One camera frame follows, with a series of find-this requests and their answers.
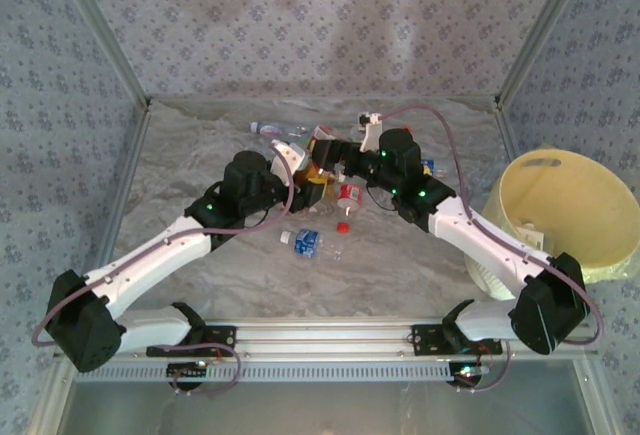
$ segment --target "cable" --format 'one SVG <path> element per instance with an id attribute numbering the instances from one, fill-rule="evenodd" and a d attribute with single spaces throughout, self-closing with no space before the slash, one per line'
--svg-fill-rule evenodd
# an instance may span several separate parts
<path id="1" fill-rule="evenodd" d="M 174 242 L 176 240 L 179 240 L 180 238 L 187 237 L 189 235 L 240 235 L 243 233 L 253 233 L 259 230 L 264 230 L 265 228 L 268 228 L 280 223 L 280 221 L 287 216 L 287 213 L 291 208 L 291 204 L 293 203 L 294 181 L 293 181 L 293 174 L 291 173 L 291 169 L 289 168 L 289 165 L 287 164 L 287 160 L 285 159 L 284 155 L 282 155 L 274 146 L 271 146 L 270 148 L 275 152 L 276 156 L 282 162 L 282 165 L 284 166 L 284 169 L 287 173 L 287 182 L 289 183 L 289 192 L 287 196 L 287 201 L 285 202 L 284 207 L 282 208 L 282 211 L 276 218 L 274 218 L 273 220 L 269 220 L 268 222 L 260 226 L 254 226 L 254 227 L 248 227 L 248 228 L 192 228 L 189 230 L 183 230 L 182 232 L 174 233 L 173 235 L 166 237 L 164 240 L 161 240 L 158 243 L 155 243 L 154 245 L 151 245 L 150 247 L 142 250 L 140 253 L 131 257 L 129 260 L 125 261 L 122 265 L 109 271 L 106 275 L 103 275 L 98 280 L 90 283 L 89 285 L 82 287 L 81 289 L 73 292 L 71 295 L 59 301 L 51 310 L 49 310 L 49 312 L 45 315 L 42 321 L 36 326 L 35 330 L 33 331 L 33 335 L 31 336 L 31 343 L 36 347 L 55 346 L 56 343 L 54 341 L 43 342 L 39 340 L 40 334 L 45 330 L 48 323 L 51 320 L 53 320 L 53 317 L 55 317 L 64 307 L 69 305 L 74 300 L 78 299 L 85 293 L 92 291 L 94 288 L 104 284 L 107 280 L 107 277 L 111 277 L 111 279 L 117 277 L 124 270 L 131 267 L 132 265 L 139 262 L 140 260 L 144 259 L 145 257 L 149 256 L 150 254 L 158 250 L 160 247 L 166 246 L 168 243 Z"/>
<path id="2" fill-rule="evenodd" d="M 173 380 L 171 381 L 171 386 L 173 387 L 173 389 L 175 390 L 176 394 L 183 394 L 183 395 L 187 395 L 187 396 L 192 396 L 192 395 L 222 395 L 223 393 L 231 390 L 233 387 L 236 386 L 236 384 L 238 383 L 238 381 L 240 380 L 240 374 L 242 373 L 242 359 L 240 358 L 240 355 L 238 354 L 238 352 L 236 352 L 233 348 L 231 348 L 229 345 L 223 345 L 222 343 L 215 343 L 215 342 L 208 342 L 208 343 L 198 343 L 198 344 L 194 344 L 194 345 L 158 345 L 157 348 L 160 348 L 162 350 L 164 350 L 165 352 L 169 352 L 169 351 L 183 351 L 183 350 L 197 350 L 197 349 L 202 349 L 202 348 L 211 348 L 211 349 L 216 349 L 219 353 L 220 350 L 224 350 L 225 352 L 229 352 L 231 355 L 233 355 L 233 358 L 236 359 L 237 362 L 237 366 L 236 366 L 236 371 L 233 374 L 233 378 L 226 384 L 224 384 L 222 387 L 218 387 L 218 388 L 212 388 L 209 390 L 198 390 L 197 392 L 191 392 L 191 391 L 187 391 L 187 390 L 182 390 L 180 388 L 178 388 L 178 379 L 182 376 L 183 371 L 182 370 L 178 370 L 175 375 L 173 376 Z"/>
<path id="3" fill-rule="evenodd" d="M 489 358 L 491 359 L 491 362 L 489 362 L 489 368 L 493 367 L 494 364 L 494 359 L 493 359 L 493 352 L 491 352 L 491 350 L 489 350 L 489 347 L 487 347 L 484 343 L 479 342 L 478 343 L 478 348 L 480 349 L 480 351 L 485 352 L 486 354 L 489 355 Z M 482 355 L 480 355 L 478 357 L 478 362 L 480 362 L 480 358 L 482 357 Z"/>
<path id="4" fill-rule="evenodd" d="M 471 209 L 471 204 L 469 203 L 469 198 L 468 198 L 468 194 L 467 194 L 467 186 L 466 186 L 466 183 L 464 181 L 464 176 L 463 176 L 463 173 L 462 173 L 462 167 L 461 167 L 461 163 L 460 163 L 460 156 L 458 155 L 458 149 L 456 148 L 456 143 L 455 143 L 455 140 L 454 140 L 454 137 L 453 137 L 453 133 L 451 132 L 451 127 L 449 126 L 449 124 L 445 120 L 444 116 L 436 108 L 432 107 L 431 105 L 427 105 L 427 104 L 408 105 L 406 107 L 398 108 L 397 110 L 394 110 L 394 111 L 392 111 L 390 113 L 382 115 L 380 117 L 380 121 L 386 120 L 387 118 L 390 118 L 390 117 L 394 117 L 394 116 L 399 115 L 399 114 L 401 114 L 403 112 L 406 112 L 408 110 L 427 110 L 427 111 L 433 113 L 438 118 L 438 120 L 440 120 L 440 123 L 444 127 L 444 130 L 447 133 L 447 138 L 449 139 L 449 144 L 451 145 L 451 153 L 453 155 L 453 162 L 454 162 L 454 164 L 456 166 L 456 171 L 458 172 L 458 181 L 460 182 L 460 200 L 462 201 L 462 206 L 464 207 L 464 211 L 465 211 L 469 221 L 471 223 L 473 223 L 473 225 L 478 230 L 480 230 L 480 232 L 483 235 L 485 235 L 486 237 L 488 237 L 490 240 L 494 241 L 495 243 L 497 243 L 501 247 L 506 248 L 507 250 L 511 251 L 512 253 L 514 253 L 515 255 L 517 255 L 519 257 L 522 257 L 523 259 L 525 257 L 527 257 L 528 253 L 527 253 L 526 250 L 522 250 L 519 247 L 515 247 L 515 246 L 505 242 L 500 237 L 498 237 L 497 235 L 494 235 L 491 231 L 489 231 L 487 228 L 485 228 L 484 225 L 482 225 L 480 222 L 478 222 L 478 220 L 476 220 L 473 217 L 473 211 Z M 602 337 L 602 333 L 604 332 L 604 320 L 602 318 L 602 314 L 600 313 L 600 309 L 598 308 L 598 305 L 589 296 L 589 294 L 586 292 L 586 290 L 584 290 L 580 285 L 578 285 L 576 282 L 571 280 L 567 275 L 562 273 L 560 270 L 558 270 L 557 268 L 552 267 L 551 265 L 549 265 L 547 262 L 545 262 L 543 260 L 540 260 L 538 258 L 535 258 L 535 257 L 527 257 L 527 260 L 529 262 L 539 266 L 540 268 L 543 268 L 544 270 L 547 270 L 549 273 L 555 275 L 557 278 L 559 278 L 564 283 L 569 285 L 569 287 L 571 287 L 571 289 L 574 292 L 576 292 L 578 294 L 578 296 L 589 306 L 589 308 L 593 312 L 593 315 L 596 318 L 596 332 L 591 338 L 589 338 L 587 340 L 582 340 L 582 341 L 581 340 L 563 340 L 563 343 L 566 343 L 568 345 L 586 346 L 586 345 L 591 345 L 591 344 L 597 342 L 598 340 L 600 340 L 600 338 Z"/>
<path id="5" fill-rule="evenodd" d="M 505 353 L 507 355 L 507 359 L 504 362 L 504 368 L 502 369 L 502 372 L 500 372 L 500 375 L 498 375 L 498 378 L 496 378 L 493 382 L 491 382 L 489 385 L 485 386 L 485 387 L 480 387 L 480 388 L 475 388 L 475 387 L 471 387 L 471 388 L 463 388 L 463 390 L 467 390 L 469 392 L 473 392 L 473 393 L 482 393 L 482 392 L 487 392 L 489 390 L 491 390 L 492 388 L 500 385 L 500 383 L 502 383 L 502 381 L 507 377 L 507 374 L 509 373 L 509 369 L 511 368 L 511 345 L 509 344 L 509 340 L 504 340 L 504 345 L 505 345 Z M 455 377 L 456 380 L 462 381 L 464 383 L 469 383 L 467 380 L 465 380 L 462 377 Z"/>
<path id="6" fill-rule="evenodd" d="M 371 187 L 369 186 L 369 184 L 367 183 L 367 185 L 365 186 L 365 188 L 367 189 L 367 193 L 369 194 L 369 196 L 371 197 L 371 200 L 373 200 L 373 203 L 375 203 L 376 205 L 378 205 L 378 207 L 380 207 L 382 210 L 386 210 L 387 212 L 395 212 L 396 209 L 395 208 L 387 208 L 387 207 L 383 207 L 382 205 L 380 205 L 380 202 L 378 202 L 376 200 L 376 198 L 371 195 L 371 191 L 369 190 Z"/>
<path id="7" fill-rule="evenodd" d="M 247 227 L 247 228 L 254 228 L 257 227 L 258 225 L 260 225 L 262 222 L 264 222 L 267 219 L 267 216 L 269 215 L 269 210 L 271 210 L 270 208 L 267 208 L 264 211 L 264 215 L 262 216 L 262 218 L 260 219 L 260 221 L 258 223 L 256 223 L 255 225 L 252 225 L 251 227 Z"/>

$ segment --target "blue bottle label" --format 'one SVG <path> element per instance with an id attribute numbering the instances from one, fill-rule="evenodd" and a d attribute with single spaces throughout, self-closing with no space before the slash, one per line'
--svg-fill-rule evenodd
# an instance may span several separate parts
<path id="1" fill-rule="evenodd" d="M 425 168 L 425 173 L 427 175 L 434 175 L 436 173 L 436 162 L 430 158 L 423 158 L 422 166 Z"/>
<path id="2" fill-rule="evenodd" d="M 303 257 L 312 258 L 316 254 L 319 234 L 315 230 L 300 230 L 296 236 L 293 250 Z"/>

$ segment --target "plastic bottle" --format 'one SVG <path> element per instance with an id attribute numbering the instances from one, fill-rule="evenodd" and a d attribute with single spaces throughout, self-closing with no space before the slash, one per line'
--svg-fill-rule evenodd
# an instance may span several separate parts
<path id="1" fill-rule="evenodd" d="M 298 145 L 301 147 L 303 147 L 311 137 L 311 130 L 309 130 L 309 128 L 294 123 L 251 122 L 249 128 L 253 133 L 257 133 L 263 137 L 278 139 L 283 142 L 298 142 Z"/>
<path id="2" fill-rule="evenodd" d="M 297 234 L 283 231 L 280 235 L 280 242 L 289 245 L 298 255 L 317 260 L 340 260 L 344 245 L 339 237 L 341 235 L 330 236 L 328 238 L 315 230 L 303 228 Z"/>
<path id="3" fill-rule="evenodd" d="M 424 173 L 435 178 L 445 178 L 449 174 L 448 168 L 443 163 L 436 163 L 432 158 L 423 158 L 422 167 L 424 168 Z"/>

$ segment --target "patterned wallpaper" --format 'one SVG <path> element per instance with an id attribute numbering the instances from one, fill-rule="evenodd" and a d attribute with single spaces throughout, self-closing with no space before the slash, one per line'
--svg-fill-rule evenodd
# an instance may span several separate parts
<path id="1" fill-rule="evenodd" d="M 494 94 L 544 0 L 98 0 L 152 95 Z"/>
<path id="2" fill-rule="evenodd" d="M 604 164 L 640 199 L 640 0 L 570 0 L 511 106 L 522 151 L 542 143 Z M 602 360 L 629 434 L 640 433 L 640 279 L 591 287 Z"/>
<path id="3" fill-rule="evenodd" d="M 0 0 L 0 434 L 22 434 L 51 352 L 54 278 L 92 262 L 138 118 L 72 0 Z"/>

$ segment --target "red bottle cap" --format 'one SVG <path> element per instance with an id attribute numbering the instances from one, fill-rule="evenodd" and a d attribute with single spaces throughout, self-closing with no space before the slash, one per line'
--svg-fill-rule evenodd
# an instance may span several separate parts
<path id="1" fill-rule="evenodd" d="M 338 223 L 338 233 L 349 233 L 350 228 L 347 222 Z"/>

